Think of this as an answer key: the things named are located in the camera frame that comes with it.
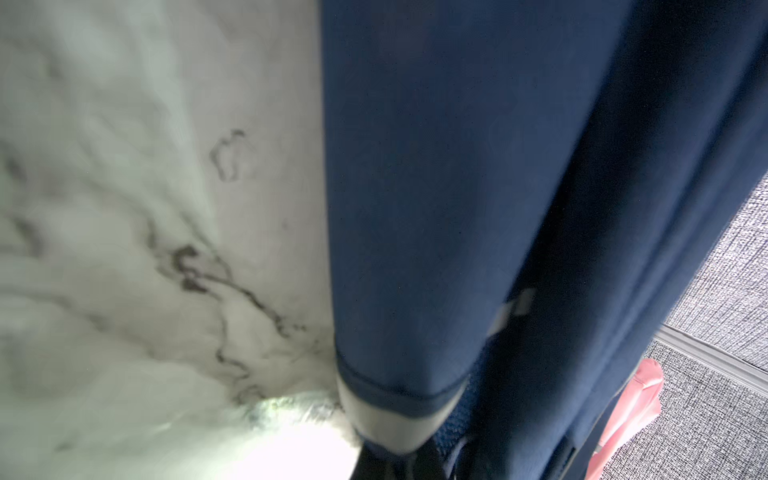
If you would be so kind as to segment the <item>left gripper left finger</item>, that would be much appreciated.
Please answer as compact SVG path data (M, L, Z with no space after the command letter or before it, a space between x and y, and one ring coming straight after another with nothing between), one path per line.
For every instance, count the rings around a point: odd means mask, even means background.
M385 480L389 462L380 458L369 448L363 447L357 458L350 480Z

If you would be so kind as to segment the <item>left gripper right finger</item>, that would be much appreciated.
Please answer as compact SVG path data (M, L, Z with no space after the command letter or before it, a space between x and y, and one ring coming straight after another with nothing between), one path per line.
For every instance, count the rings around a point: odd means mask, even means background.
M408 480L446 480L442 458L433 440L428 440L407 461Z

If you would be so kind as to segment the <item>pink backpack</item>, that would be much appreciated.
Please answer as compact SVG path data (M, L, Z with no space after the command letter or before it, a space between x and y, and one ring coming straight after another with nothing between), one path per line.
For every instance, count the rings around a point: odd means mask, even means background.
M643 359L616 403L598 441L586 472L586 479L600 479L613 455L661 413L660 395L664 386L661 365Z

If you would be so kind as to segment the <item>navy blue backpack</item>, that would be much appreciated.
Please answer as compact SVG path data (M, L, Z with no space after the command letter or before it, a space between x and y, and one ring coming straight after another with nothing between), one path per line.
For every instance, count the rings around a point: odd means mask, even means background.
M324 1L338 391L407 479L586 479L767 170L763 1Z

